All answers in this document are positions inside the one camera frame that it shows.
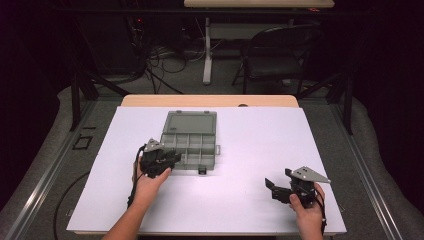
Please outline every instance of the chair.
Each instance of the chair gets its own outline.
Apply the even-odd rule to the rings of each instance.
[[[241,48],[242,63],[232,85],[242,77],[244,68],[243,94],[248,81],[299,79],[298,94],[309,53],[322,38],[316,27],[276,27],[259,32]]]

